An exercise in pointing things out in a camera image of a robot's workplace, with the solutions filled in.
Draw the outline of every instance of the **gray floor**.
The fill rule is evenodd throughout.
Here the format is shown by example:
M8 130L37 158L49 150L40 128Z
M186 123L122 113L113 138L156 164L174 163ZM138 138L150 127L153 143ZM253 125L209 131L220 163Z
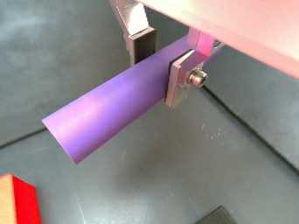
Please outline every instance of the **gray floor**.
M36 185L44 224L194 223L218 205L238 224L299 219L297 173L204 89L176 110L161 102L81 164L44 131L0 150L0 172Z
M299 80L224 47L206 87L299 171Z

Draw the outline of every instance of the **red block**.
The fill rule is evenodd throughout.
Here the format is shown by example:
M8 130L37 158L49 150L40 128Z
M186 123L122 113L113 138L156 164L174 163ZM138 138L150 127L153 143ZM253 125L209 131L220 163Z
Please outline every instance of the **red block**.
M0 177L0 224L41 224L34 187L12 174Z

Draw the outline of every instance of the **gray surface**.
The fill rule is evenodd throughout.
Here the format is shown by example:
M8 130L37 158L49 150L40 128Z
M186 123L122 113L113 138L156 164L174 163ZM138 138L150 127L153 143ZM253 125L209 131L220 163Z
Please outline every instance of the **gray surface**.
M186 29L149 11L157 47ZM129 66L108 0L1 1L0 145L42 128L40 120Z
M161 102L77 166L49 132L0 150L0 174L37 186L44 224L297 223L299 177L204 92Z
M299 80L226 46L204 71L212 93L299 170Z

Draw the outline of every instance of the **screw head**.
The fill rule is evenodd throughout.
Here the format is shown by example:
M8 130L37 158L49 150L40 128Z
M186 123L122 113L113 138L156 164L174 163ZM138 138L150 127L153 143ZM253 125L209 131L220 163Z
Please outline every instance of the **screw head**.
M208 75L198 68L194 68L190 71L190 75L186 79L186 82L192 84L196 88L200 88L206 78Z

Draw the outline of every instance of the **purple tube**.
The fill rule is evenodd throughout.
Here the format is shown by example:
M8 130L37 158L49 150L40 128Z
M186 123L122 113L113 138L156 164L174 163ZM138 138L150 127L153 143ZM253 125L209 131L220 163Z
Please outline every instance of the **purple tube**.
M164 98L169 62L189 49L178 39L41 120L74 164Z

